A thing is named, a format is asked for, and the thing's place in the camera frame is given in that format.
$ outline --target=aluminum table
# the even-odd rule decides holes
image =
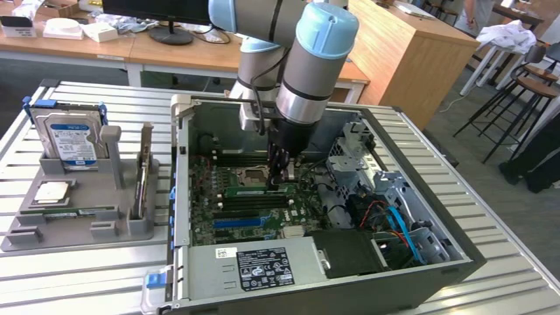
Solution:
[[[44,95],[88,104],[104,101],[109,124],[123,129],[123,158],[132,158],[139,150],[143,122],[153,123],[152,152],[161,162],[157,227],[147,241],[0,252],[0,314],[140,313],[143,276],[165,263],[169,99],[177,93],[73,82],[35,92],[33,98]],[[371,111],[488,260],[461,284],[445,287],[419,308],[400,314],[560,314],[557,280],[419,129],[393,109],[373,107]],[[383,147],[376,150],[389,170],[395,169]],[[41,152],[37,132],[20,114],[0,141],[0,240],[39,170]]]

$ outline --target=computer monitor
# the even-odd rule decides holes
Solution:
[[[208,0],[103,0],[108,14],[169,21],[169,27],[149,30],[149,37],[168,45],[185,45],[192,41],[188,31],[176,30],[173,22],[208,25]]]

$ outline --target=light blue joint cap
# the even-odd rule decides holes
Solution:
[[[345,9],[328,3],[309,3],[296,27],[299,44],[312,55],[339,59],[352,50],[359,25]]]
[[[223,30],[237,33],[236,0],[208,1],[209,21]]]
[[[243,40],[240,50],[243,53],[261,53],[264,51],[271,51],[279,47],[280,45],[275,43],[269,43],[268,41],[261,41],[260,39],[249,37]]]

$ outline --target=gray parts holder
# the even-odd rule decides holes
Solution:
[[[108,147],[109,159],[97,160],[97,171],[68,171],[60,159],[41,157],[41,169],[0,245],[3,251],[152,238],[159,162],[152,158],[147,212],[143,219],[132,220],[129,211],[135,202],[139,158],[120,159],[120,127],[103,126],[100,137]],[[60,200],[41,203],[35,198],[48,182],[64,182],[68,189]]]

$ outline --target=black pants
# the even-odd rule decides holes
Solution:
[[[560,180],[560,153],[540,164],[557,148],[560,148],[560,114],[547,123],[525,150],[508,163],[508,172],[525,177],[531,190],[547,189]]]

